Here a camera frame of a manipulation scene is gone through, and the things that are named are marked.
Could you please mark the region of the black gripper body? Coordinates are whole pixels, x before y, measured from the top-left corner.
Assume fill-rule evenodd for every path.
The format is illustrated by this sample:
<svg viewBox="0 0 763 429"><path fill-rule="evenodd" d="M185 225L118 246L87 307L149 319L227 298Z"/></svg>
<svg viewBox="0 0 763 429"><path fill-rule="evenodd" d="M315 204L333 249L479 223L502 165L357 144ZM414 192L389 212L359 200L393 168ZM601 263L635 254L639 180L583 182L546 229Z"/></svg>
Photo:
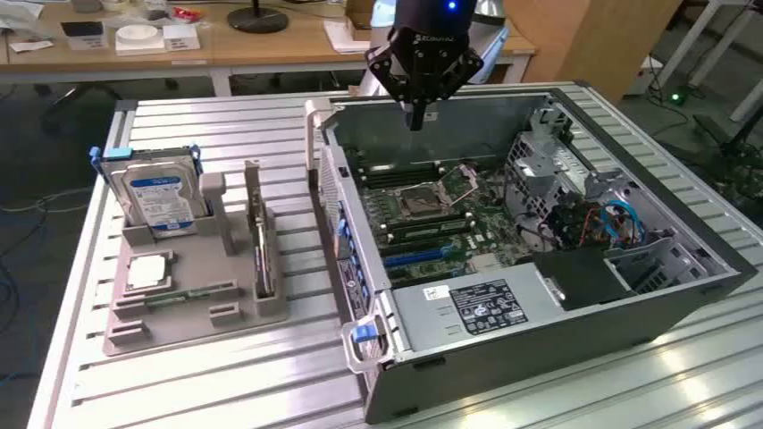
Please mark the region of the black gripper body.
<svg viewBox="0 0 763 429"><path fill-rule="evenodd" d="M417 57L431 45L469 44L470 46L469 30L475 8L474 1L405 0L397 2L390 45L411 77L415 99L418 95Z"/></svg>

